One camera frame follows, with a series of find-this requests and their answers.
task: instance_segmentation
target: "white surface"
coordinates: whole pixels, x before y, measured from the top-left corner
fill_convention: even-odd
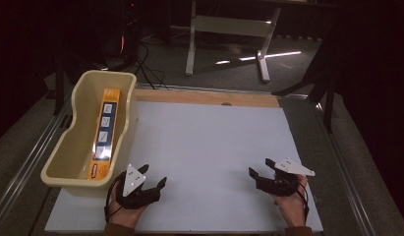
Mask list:
[[[287,173],[291,174],[301,174],[301,175],[309,175],[309,176],[315,176],[315,172],[313,170],[310,170],[303,165],[297,163],[296,161],[287,158],[285,160],[281,160],[278,163],[275,163],[274,165],[275,168],[282,170]]]
[[[145,178],[146,177],[143,176],[140,171],[129,164],[125,174],[124,192],[122,196],[127,197],[134,192],[134,190],[136,190],[145,181]]]
[[[145,232],[272,232],[286,224],[248,167],[271,178],[265,159],[301,163],[280,108],[139,102],[131,163],[149,164],[144,189],[167,176],[161,199],[147,208]],[[308,225],[322,231],[311,191]],[[80,198],[62,190],[48,231],[99,231],[105,194]]]

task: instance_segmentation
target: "human hand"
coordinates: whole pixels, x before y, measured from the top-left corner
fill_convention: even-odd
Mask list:
[[[123,225],[135,229],[141,214],[148,207],[142,206],[138,209],[126,209],[116,202],[116,189],[119,187],[119,181],[116,182],[115,186],[110,193],[110,204],[109,204],[109,222],[113,224]]]
[[[305,189],[302,186],[306,187],[308,179],[303,175],[296,176],[301,184],[298,187],[298,191],[304,196]],[[272,195],[272,197],[274,198],[274,204],[279,207],[288,227],[306,226],[305,203],[297,192],[289,197],[278,197],[275,195]]]

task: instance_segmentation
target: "desk leg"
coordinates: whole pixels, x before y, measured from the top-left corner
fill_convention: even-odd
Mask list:
[[[186,75],[191,76],[193,74],[193,68],[195,65],[195,18],[196,18],[196,1],[192,4],[192,19],[190,21],[190,47],[189,54],[187,55]]]
[[[265,40],[263,41],[262,49],[258,51],[257,58],[260,64],[260,74],[262,76],[262,80],[265,83],[269,82],[269,72],[266,67],[265,55],[268,51],[269,44],[271,43],[272,35],[274,34],[275,27],[277,26],[278,16],[280,14],[281,8],[277,8],[274,11],[274,15],[272,16],[271,23],[269,24],[268,32],[266,33]]]

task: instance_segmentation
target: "table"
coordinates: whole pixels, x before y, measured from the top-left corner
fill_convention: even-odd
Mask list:
[[[150,101],[143,101],[140,94]],[[154,102],[151,94],[162,102]],[[177,103],[180,97],[186,103]],[[271,107],[275,97],[251,95],[250,100],[248,95],[233,93],[139,90],[137,100],[139,121],[129,163],[136,167],[149,163],[148,187],[163,175],[168,177],[160,203],[145,211],[138,232],[284,229],[278,208],[272,206],[269,195],[256,189],[247,171],[252,166],[271,178],[266,158],[290,157],[300,162],[283,110]],[[308,225],[319,232],[322,227],[310,188],[308,193]],[[105,191],[84,197],[63,189],[45,230],[101,231],[104,201]]]
[[[141,89],[149,89],[148,93],[155,92],[150,87],[140,86]],[[360,200],[351,190],[351,185],[346,183],[344,189],[344,170],[339,167],[339,153],[324,129],[319,119],[318,110],[300,96],[273,97],[267,93],[253,91],[234,91],[236,100],[231,100],[229,90],[212,90],[203,88],[178,88],[186,92],[214,91],[220,94],[219,104],[223,102],[270,102],[284,109],[291,133],[293,135],[298,154],[302,157],[305,166],[313,169],[317,176],[310,178],[313,187],[314,199],[318,214],[321,218],[325,235],[372,235],[364,232],[361,226],[365,225],[361,213],[365,209],[360,205]],[[190,100],[189,96],[178,99]],[[66,103],[59,116],[55,117],[49,127],[44,130],[43,136],[27,157],[30,169],[21,168],[21,173],[16,175],[16,182],[21,179],[22,184],[13,184],[10,190],[13,192],[7,199],[5,206],[0,206],[0,235],[49,235],[44,232],[48,217],[55,206],[60,194],[60,188],[49,188],[39,178],[43,164],[58,142],[59,137],[70,124],[70,104]],[[89,233],[88,235],[101,235],[101,233]]]

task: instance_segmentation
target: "plastic tub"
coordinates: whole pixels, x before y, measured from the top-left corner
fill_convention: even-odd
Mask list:
[[[137,78],[129,73],[88,71],[72,94],[73,122],[61,136],[41,171],[42,181],[66,189],[106,189],[127,168],[137,127],[135,96]],[[102,180],[88,180],[87,172],[105,88],[120,89],[109,173]]]

